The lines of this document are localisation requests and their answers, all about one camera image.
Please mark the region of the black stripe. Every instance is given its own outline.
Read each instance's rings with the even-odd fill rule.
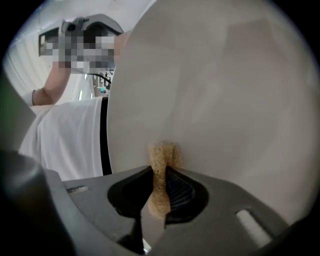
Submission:
[[[104,97],[101,103],[101,113],[100,113],[100,155],[102,164],[103,175],[112,174],[109,150],[108,150],[108,140],[107,140],[107,110],[108,110],[108,97]]]

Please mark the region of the light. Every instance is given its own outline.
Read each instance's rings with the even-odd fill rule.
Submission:
[[[81,101],[82,99],[82,90],[80,90],[80,93],[79,93],[79,101]]]

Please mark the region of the white shirt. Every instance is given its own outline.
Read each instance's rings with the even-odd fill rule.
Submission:
[[[102,97],[96,97],[32,106],[36,118],[19,153],[32,157],[45,169],[57,171],[62,181],[102,176],[101,103]]]

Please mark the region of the white slot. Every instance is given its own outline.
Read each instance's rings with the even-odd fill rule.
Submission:
[[[80,90],[80,93],[79,93],[79,101],[81,101],[82,99],[82,90]]]
[[[45,43],[45,41],[46,41],[46,37],[44,35],[42,35],[40,37],[40,44],[43,45]]]
[[[236,217],[259,248],[271,242],[270,235],[260,226],[249,211],[238,211]]]

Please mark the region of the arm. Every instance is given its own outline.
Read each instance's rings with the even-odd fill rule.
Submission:
[[[120,50],[125,46],[130,35],[130,31],[114,38],[114,61],[117,62],[120,56]],[[60,99],[65,91],[71,68],[69,62],[53,62],[52,70],[44,84],[44,87],[33,91],[32,105],[54,105]]]
[[[56,104],[65,91],[71,68],[66,67],[68,63],[53,62],[52,70],[44,84],[44,87],[35,90],[32,94],[32,104],[34,106]]]

